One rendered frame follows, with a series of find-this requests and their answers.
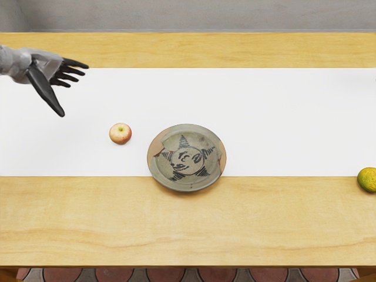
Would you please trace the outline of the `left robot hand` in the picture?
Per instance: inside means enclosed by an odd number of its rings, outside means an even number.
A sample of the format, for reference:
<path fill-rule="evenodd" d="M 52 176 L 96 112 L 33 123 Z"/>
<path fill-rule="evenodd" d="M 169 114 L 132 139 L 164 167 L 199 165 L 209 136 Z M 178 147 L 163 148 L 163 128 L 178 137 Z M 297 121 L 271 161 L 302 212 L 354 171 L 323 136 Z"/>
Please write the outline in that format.
<path fill-rule="evenodd" d="M 0 44 L 0 75 L 12 78 L 16 83 L 30 84 L 38 95 L 60 117 L 65 111 L 53 91 L 53 85 L 69 88 L 75 77 L 84 76 L 89 66 L 60 56 L 57 53 L 35 49 L 14 49 Z"/>

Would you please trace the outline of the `green yellow citrus fruit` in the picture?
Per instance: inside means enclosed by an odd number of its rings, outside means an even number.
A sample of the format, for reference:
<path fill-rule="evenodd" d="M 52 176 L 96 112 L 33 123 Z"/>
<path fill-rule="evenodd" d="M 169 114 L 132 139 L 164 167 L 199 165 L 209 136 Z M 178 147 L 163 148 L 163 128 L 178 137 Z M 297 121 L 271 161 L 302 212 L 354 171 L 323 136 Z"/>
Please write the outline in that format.
<path fill-rule="evenodd" d="M 376 193 L 376 167 L 365 167 L 357 176 L 360 187 L 369 193 Z"/>

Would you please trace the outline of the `red yellow apple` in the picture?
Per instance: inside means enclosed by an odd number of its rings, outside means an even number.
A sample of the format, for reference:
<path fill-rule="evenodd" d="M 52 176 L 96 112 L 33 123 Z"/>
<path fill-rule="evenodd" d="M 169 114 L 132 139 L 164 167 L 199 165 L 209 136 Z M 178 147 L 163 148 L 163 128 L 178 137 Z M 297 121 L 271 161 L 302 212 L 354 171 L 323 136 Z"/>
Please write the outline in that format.
<path fill-rule="evenodd" d="M 125 123 L 116 123 L 110 128 L 109 137 L 115 144 L 124 145 L 132 137 L 132 130 Z"/>

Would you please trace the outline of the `grey patterned ceramic plate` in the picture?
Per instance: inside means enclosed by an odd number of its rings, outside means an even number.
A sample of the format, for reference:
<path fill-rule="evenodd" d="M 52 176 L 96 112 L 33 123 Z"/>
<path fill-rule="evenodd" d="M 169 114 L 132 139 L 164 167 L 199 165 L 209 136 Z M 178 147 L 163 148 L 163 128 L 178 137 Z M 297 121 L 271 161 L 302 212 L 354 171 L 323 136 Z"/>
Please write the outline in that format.
<path fill-rule="evenodd" d="M 151 142 L 147 164 L 153 178 L 177 192 L 203 190 L 222 175 L 227 154 L 220 138 L 194 124 L 171 126 Z"/>

